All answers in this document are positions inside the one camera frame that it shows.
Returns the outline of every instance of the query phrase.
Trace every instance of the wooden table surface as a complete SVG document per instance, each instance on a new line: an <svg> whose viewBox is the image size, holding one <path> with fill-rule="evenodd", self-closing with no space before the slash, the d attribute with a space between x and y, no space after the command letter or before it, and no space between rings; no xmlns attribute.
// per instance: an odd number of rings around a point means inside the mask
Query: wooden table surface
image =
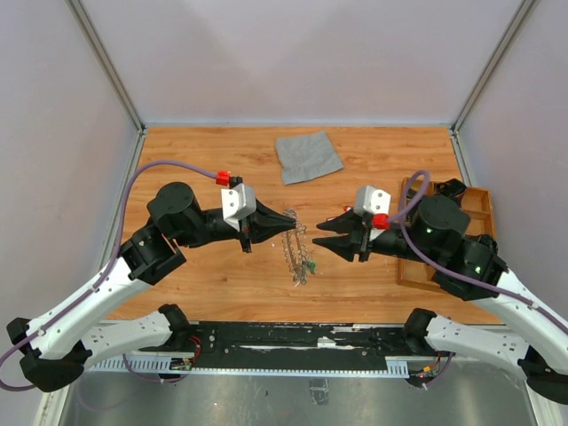
<svg viewBox="0 0 568 426"><path fill-rule="evenodd" d="M405 322L415 307L431 309L467 323L498 323L472 304L443 294L396 284L396 259L372 255L348 263L312 244L324 236L318 222L343 212L357 189L374 185L392 195L397 209L402 178L427 169L435 180L460 176L451 141L443 128L325 128L344 169L295 185L283 185L274 148L277 137L313 133L320 128L172 128L151 129L140 165L173 159L205 170L230 170L256 190L262 203L281 212L295 209L307 226L306 245L317 262L315 276L295 287L281 237L241 252L238 241L183 249L187 263L154 288L122 305L116 319L148 314L162 304L178 304L191 320ZM171 181L185 181L203 209L221 206L221 186L176 167L143 173L127 208L124 237L146 223L146 204Z"/></svg>

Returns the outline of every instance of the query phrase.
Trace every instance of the white panel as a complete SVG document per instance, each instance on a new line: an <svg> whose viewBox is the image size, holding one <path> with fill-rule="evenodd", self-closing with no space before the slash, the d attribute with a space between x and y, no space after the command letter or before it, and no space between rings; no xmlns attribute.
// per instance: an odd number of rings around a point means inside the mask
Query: white panel
<svg viewBox="0 0 568 426"><path fill-rule="evenodd" d="M146 122L452 122L519 0L83 0Z"/></svg>
<svg viewBox="0 0 568 426"><path fill-rule="evenodd" d="M568 3L540 2L461 131L502 257L568 318Z"/></svg>
<svg viewBox="0 0 568 426"><path fill-rule="evenodd" d="M136 134L65 2L1 2L0 58L4 328L97 270ZM11 384L25 384L18 359L2 369ZM31 424L40 396L0 390L0 423Z"/></svg>

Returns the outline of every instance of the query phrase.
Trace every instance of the gray cloth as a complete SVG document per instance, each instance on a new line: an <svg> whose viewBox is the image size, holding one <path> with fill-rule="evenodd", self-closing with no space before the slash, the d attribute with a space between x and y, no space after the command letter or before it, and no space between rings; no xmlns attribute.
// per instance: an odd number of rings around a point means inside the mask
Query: gray cloth
<svg viewBox="0 0 568 426"><path fill-rule="evenodd" d="M311 135L277 138L276 153L283 167L284 185L319 178L343 168L323 130Z"/></svg>

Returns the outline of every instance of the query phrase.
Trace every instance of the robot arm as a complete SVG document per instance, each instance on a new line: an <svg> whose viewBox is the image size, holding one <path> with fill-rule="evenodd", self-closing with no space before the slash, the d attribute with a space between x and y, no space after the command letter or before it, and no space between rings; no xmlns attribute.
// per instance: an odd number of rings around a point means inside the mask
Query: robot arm
<svg viewBox="0 0 568 426"><path fill-rule="evenodd" d="M55 391L78 378L102 359L147 347L175 350L190 337L188 321L176 305L164 305L143 318L98 327L116 307L148 290L185 262L179 247L196 248L213 241L238 240L245 252L251 245L295 228L256 199L242 180L232 178L221 190L222 207L202 210L191 187L173 182L147 205L150 219L120 248L114 267L99 287L103 268L73 295L34 319L17 318L8 326L13 344L37 333L20 350L24 376L42 391ZM74 309L50 327L45 324L92 290Z"/></svg>
<svg viewBox="0 0 568 426"><path fill-rule="evenodd" d="M450 181L438 185L434 195L424 196L407 215L407 235L428 259L454 272L451 276L436 271L432 276L434 282L451 295L501 318L522 339L514 339L516 345L510 346L512 336L501 342L502 337L491 332L416 310L405 325L408 343L422 348L427 345L435 351L457 351L511 371L521 371L535 391L568 404L568 335L562 330L563 326L568 327L568 322L519 281L497 256L497 244L489 235L465 235L470 218L460 208L464 190L461 182ZM350 262L355 255L365 262L371 253L423 261L410 247L400 225L389 224L389 203L390 197L384 191L372 186L359 189L352 209L318 224L321 230L342 235L317 238L313 242ZM480 288L458 278L463 276L480 280L486 286ZM532 303L527 306L501 294L499 289L519 294ZM548 311L549 316L543 315L538 307ZM460 331L446 332L456 327Z"/></svg>

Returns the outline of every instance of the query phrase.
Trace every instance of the red connector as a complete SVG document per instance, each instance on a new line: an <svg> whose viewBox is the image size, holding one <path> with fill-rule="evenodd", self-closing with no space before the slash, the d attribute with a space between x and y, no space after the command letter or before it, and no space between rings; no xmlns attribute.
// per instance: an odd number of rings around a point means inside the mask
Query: red connector
<svg viewBox="0 0 568 426"><path fill-rule="evenodd" d="M231 173L228 171L218 171L217 172L217 179L215 179L215 183L221 186L229 186L229 179L231 178Z"/></svg>
<svg viewBox="0 0 568 426"><path fill-rule="evenodd" d="M386 215L384 213L374 215L373 220L371 221L371 225L373 225L373 227L376 229L390 229L391 225L389 224L389 215Z"/></svg>

